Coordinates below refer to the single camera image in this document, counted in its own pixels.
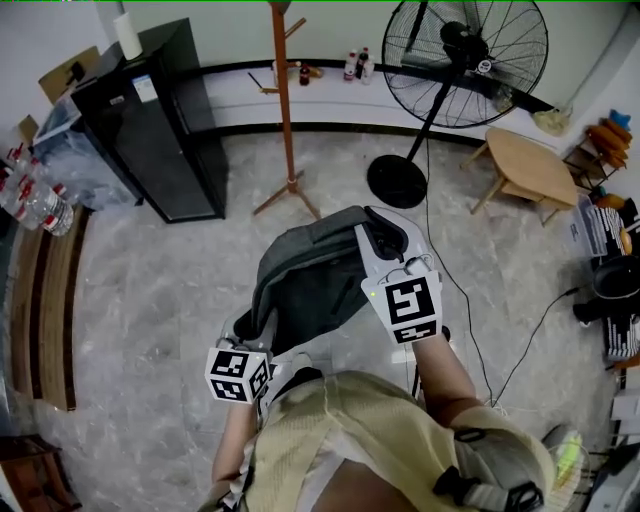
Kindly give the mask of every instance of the cardboard box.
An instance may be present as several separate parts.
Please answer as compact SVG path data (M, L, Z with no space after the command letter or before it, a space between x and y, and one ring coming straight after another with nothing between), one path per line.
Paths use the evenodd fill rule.
M47 98L49 98L49 101L53 104L75 83L71 67L76 62L82 66L86 73L99 59L100 53L98 53L98 48L92 46L49 71L38 80L38 83L47 95Z

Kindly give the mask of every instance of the backpack strap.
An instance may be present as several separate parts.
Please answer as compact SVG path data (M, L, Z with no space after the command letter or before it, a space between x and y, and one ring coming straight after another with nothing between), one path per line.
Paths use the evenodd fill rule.
M483 512L534 512L544 505L542 474L526 446L507 432L470 428L455 434L458 468L436 482L437 495Z
M324 217L307 226L309 238L314 244L338 233L352 230L359 224L369 221L368 215L361 206L350 206L333 215Z
M505 490L478 478L463 478L453 466L438 479L433 492L438 496L450 495L459 507L483 512L534 512L544 504L542 491L533 482Z

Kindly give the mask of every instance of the black cabinet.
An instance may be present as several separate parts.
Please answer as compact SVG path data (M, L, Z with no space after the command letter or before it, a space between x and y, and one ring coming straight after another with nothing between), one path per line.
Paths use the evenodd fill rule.
M73 93L113 165L169 223L224 217L228 164L216 135L189 20L139 34L127 61L118 43Z

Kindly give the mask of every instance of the black electrical cord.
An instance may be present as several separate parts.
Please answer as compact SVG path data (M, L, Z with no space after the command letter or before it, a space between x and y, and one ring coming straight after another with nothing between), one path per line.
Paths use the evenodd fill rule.
M497 398L494 401L493 400L493 390L491 389L491 386L489 385L489 379L487 378L487 371L486 371L486 368L485 368L485 365L484 365L484 359L482 357L482 353L480 352L480 347L478 346L478 342L476 341L476 338L473 335L473 324L471 322L471 304L469 302L469 296L460 287L460 285L457 283L457 281L453 278L453 276L451 275L451 272L449 272L449 269L447 269L447 266L444 264L444 261L442 261L442 258L440 257L440 254L438 253L438 250L436 249L436 246L433 245L433 242L431 241L431 230L429 228L429 182L431 181L431 167L430 167L431 156L430 156L430 153L429 153L429 136L426 137L426 142L427 142L427 188L425 190L425 203L426 203L426 213L427 213L427 238L429 240L429 245L431 245L431 248L433 249L433 252L436 253L436 256L440 260L440 264L442 265L442 268L447 273L447 275L449 276L449 279L451 279L451 282L455 285L455 287L460 291L460 293L462 293L462 295L464 295L464 298L465 298L465 300L467 302L467 318L469 320L469 333L471 334L471 339L473 340L473 344L475 345L476 351L478 352L478 359L480 360L480 366L482 367L482 375L484 377L484 382L487 385L487 389L489 390L489 403L491 404L491 407L493 408L498 403L498 400L500 400L500 397L502 397L502 395L504 394L504 391L507 388L507 384L509 384L509 381L511 380L511 377L513 377L513 374L515 373L515 371L518 369L518 367L520 366L522 361L524 361L525 357L527 357L527 354L529 352L529 348L531 348L531 343L533 342L533 337L538 332L538 329L540 329L540 327L542 326L542 323L544 322L544 319L547 316L547 313L549 312L549 310L560 299L562 299L563 297L568 297L570 295L573 295L573 294L577 293L583 287L581 286L581 287L571 288L570 290L567 290L562 295L560 295L559 297L554 299L553 302L551 302L551 304L549 304L547 306L547 309L545 309L544 314L542 315L542 318L540 318L540 321L538 322L538 325L536 325L535 329L531 333L531 337L529 338L529 343L527 343L527 347L526 347L526 349L524 351L524 354L522 354L522 357L520 358L518 363L513 367L513 370L511 370L511 373L507 377L507 380L505 381L504 385L502 386L502 389L500 390L500 393L498 394ZM416 391L416 388L417 388L417 380L414 381L414 386L413 387L414 387L413 395L415 396L415 391Z
M426 137L426 141L427 141L427 188L425 190L425 198L424 198L424 200L425 200L425 203L426 203L426 211L427 211L427 239L429 240L429 245L433 249L433 252L436 253L436 256L440 260L440 264L442 265L442 268L444 269L444 271L449 276L449 279L451 279L451 282L460 291L460 293L462 295L464 295L464 298L467 301L467 318L469 320L469 333L471 334L471 339L473 340L473 344L476 347L476 352L478 352L478 359L480 360L480 366L482 367L482 375L484 377L484 382L487 385L487 389L489 390L489 403L493 404L494 403L493 402L493 390L491 389L491 385L489 384L489 379L487 377L487 370L486 370L486 368L484 366L484 359L482 357L482 352L480 352L480 347L478 346L478 342L476 341L476 337L473 335L473 324L471 322L471 304L469 302L469 296L467 295L467 293L462 288L460 288L460 285L453 278L453 276L451 275L451 272L449 272L449 269L444 264L444 261L442 261L442 257L440 256L440 253L438 253L438 249L436 249L436 246L433 245L433 242L431 241L431 229L429 227L429 182L431 181L431 166L430 166L431 155L430 155L430 152L429 152L429 135L428 134L427 134L427 137Z
M575 293L578 293L578 291L580 290L580 288L582 287L576 287L576 288L571 288L570 290L567 290L566 292L564 292L562 295L559 295L558 297L556 297L553 302L551 304L549 304L547 306L547 309L544 310L544 313L542 315L542 318L540 318L540 321L538 322L538 325L536 325L536 328L533 330L533 332L531 333L531 336L529 337L529 343L527 343L527 348L525 348L524 353L522 354L522 357L520 358L520 360L517 362L517 364L513 367L513 370L511 370L511 373L509 374L509 376L507 377L507 380L504 382L504 385L502 386L502 390L500 391L500 393L498 394L498 396L496 397L496 401L492 402L491 407L495 406L495 404L498 403L498 400L500 400L500 398L502 397L502 394L504 393L504 390L507 389L507 384L509 384L509 381L511 380L511 377L513 377L513 374L515 373L515 371L518 369L518 366L520 366L520 364L522 363L522 361L524 361L524 358L527 357L527 353L529 352L529 348L531 348L531 343L533 342L533 337L536 335L536 333L538 332L538 329L540 329L540 327L542 326L542 322L544 322L545 317L547 316L547 313L549 312L549 310L554 306L554 304L556 302L558 302L560 299L564 298L564 297L569 297L570 295L573 295Z

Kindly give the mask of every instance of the wrist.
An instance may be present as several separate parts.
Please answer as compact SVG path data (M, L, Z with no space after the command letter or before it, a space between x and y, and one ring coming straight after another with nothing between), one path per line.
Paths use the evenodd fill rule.
M415 352L427 346L441 345L441 344L445 344L445 345L449 344L449 341L447 340L446 336L443 333L438 333L434 336L429 336L428 338L424 338L419 341L414 341L411 344L411 346Z

